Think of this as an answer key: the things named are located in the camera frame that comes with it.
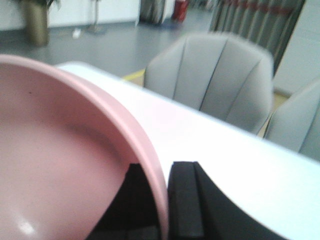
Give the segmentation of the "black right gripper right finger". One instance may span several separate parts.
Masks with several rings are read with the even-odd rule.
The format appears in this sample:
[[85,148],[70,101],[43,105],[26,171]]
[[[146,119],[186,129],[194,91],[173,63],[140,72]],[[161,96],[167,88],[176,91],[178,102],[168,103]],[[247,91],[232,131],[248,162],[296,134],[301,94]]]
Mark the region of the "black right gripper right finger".
[[198,162],[172,164],[168,205],[171,240],[283,239],[236,206]]

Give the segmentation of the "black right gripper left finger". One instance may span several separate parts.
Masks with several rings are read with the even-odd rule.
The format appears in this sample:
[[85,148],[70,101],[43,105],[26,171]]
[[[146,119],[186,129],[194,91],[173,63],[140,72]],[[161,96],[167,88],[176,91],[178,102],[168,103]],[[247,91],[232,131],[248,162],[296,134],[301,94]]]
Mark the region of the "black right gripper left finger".
[[130,164],[116,197],[87,239],[160,239],[155,200],[140,164]]

